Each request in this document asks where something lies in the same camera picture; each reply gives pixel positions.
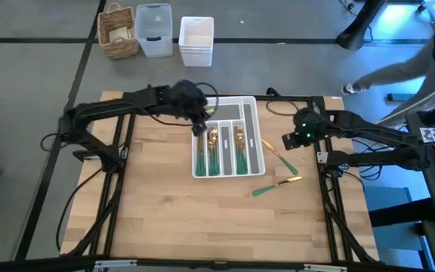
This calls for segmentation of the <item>silver bracket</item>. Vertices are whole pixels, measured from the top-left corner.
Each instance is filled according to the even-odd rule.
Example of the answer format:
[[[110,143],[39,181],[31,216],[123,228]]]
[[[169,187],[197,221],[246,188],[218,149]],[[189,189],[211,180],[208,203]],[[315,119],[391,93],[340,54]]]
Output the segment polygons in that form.
[[[324,264],[305,264],[302,271],[308,272],[348,272],[346,267],[324,265]]]
[[[99,260],[94,263],[94,272],[105,272],[114,267],[133,267],[137,266],[137,260],[119,259],[119,260]]]

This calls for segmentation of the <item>black aluminium table frame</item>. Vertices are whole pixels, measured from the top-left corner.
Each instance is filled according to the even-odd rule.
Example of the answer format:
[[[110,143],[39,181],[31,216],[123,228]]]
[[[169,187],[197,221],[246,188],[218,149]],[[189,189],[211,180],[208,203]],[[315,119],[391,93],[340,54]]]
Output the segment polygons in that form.
[[[160,267],[294,269],[302,263],[343,260],[343,239],[323,208],[329,183],[319,180],[312,147],[294,150],[288,158],[300,180],[279,186],[289,170],[266,153],[263,175],[236,178],[193,176],[188,121],[172,116],[153,120],[125,117],[129,139],[124,178],[106,179],[100,161],[82,166],[79,191],[69,211],[60,250],[72,251],[94,223],[103,188],[122,195],[117,212],[103,223],[83,255],[127,258]],[[251,192],[269,184],[260,196]]]

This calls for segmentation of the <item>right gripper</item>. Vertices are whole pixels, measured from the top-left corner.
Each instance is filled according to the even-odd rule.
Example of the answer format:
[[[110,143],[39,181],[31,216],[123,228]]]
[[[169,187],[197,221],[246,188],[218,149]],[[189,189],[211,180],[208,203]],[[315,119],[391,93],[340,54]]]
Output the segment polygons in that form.
[[[303,108],[297,111],[293,117],[294,132],[282,136],[285,149],[308,147],[319,142],[319,124],[321,121],[321,116],[311,109]]]

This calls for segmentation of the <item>beige board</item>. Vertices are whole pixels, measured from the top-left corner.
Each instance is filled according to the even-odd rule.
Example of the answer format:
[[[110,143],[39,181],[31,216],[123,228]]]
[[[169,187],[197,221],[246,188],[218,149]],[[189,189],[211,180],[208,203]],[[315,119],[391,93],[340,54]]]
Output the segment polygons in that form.
[[[110,43],[124,42],[134,38],[134,29],[128,27],[121,27],[110,31],[108,35]]]

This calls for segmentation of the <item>white plastic bin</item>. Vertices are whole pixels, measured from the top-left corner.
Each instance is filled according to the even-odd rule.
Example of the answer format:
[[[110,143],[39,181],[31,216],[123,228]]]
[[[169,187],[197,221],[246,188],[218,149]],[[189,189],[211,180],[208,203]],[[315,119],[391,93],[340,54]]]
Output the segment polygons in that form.
[[[214,47],[214,18],[182,17],[178,46],[184,66],[210,67]]]

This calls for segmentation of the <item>black stand pole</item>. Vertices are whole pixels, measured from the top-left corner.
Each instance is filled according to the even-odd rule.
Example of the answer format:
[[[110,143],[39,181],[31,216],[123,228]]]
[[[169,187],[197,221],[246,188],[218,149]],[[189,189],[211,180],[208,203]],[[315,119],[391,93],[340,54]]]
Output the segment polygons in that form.
[[[363,46],[364,35],[377,13],[387,0],[365,0],[362,9],[354,21],[336,38],[336,42],[345,49],[358,50]]]

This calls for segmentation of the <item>white cutlery tray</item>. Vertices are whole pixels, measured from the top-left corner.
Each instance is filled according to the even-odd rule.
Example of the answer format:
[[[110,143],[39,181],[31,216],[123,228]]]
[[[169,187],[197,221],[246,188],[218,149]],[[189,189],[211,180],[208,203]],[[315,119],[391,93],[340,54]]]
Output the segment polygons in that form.
[[[191,137],[194,178],[237,178],[266,171],[258,105],[253,96],[211,97],[207,108],[213,116],[204,134],[205,176],[196,175],[197,137]]]

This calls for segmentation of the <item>wicker basket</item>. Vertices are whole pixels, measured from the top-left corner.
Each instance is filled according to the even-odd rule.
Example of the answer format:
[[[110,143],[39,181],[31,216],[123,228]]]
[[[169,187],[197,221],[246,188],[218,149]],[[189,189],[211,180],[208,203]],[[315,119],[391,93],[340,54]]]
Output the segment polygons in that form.
[[[108,33],[121,27],[133,28],[134,38],[110,43]],[[110,4],[106,11],[97,16],[97,38],[100,48],[108,58],[122,59],[135,55],[139,51],[139,43],[136,38],[133,9],[122,8],[118,3]]]

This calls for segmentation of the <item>person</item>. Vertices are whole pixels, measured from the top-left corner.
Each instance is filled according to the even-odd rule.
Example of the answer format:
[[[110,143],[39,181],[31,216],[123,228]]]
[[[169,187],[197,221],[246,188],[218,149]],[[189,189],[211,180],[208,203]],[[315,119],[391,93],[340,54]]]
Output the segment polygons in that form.
[[[378,124],[393,127],[405,122],[408,113],[435,107],[435,33],[412,58],[368,73],[342,88],[344,94],[358,94],[372,86],[390,85],[424,77],[421,87],[407,101],[383,117]]]

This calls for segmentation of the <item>grey floor box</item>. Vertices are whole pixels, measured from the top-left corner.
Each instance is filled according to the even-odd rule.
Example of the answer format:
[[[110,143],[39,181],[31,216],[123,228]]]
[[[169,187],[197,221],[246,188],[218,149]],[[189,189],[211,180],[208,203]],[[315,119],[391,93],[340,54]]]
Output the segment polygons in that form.
[[[406,204],[410,201],[407,188],[367,187],[366,202],[370,211]],[[404,249],[421,251],[421,239],[413,222],[373,227],[376,246],[379,249]]]

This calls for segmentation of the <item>clear plastic bin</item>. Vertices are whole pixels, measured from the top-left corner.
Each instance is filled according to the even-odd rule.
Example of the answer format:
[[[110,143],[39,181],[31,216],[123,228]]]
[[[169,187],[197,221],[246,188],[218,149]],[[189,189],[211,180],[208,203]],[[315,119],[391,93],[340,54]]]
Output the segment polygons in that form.
[[[168,57],[173,54],[171,6],[167,3],[136,7],[136,38],[147,57]]]

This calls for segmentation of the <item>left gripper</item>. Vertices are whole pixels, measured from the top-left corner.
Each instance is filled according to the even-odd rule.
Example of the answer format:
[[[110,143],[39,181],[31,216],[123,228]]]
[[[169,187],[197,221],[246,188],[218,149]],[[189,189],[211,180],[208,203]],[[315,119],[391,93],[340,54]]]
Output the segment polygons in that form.
[[[206,112],[208,101],[196,83],[180,80],[172,86],[166,85],[157,94],[157,115],[168,115],[188,119],[192,122],[192,133],[195,137],[203,134],[209,114]]]

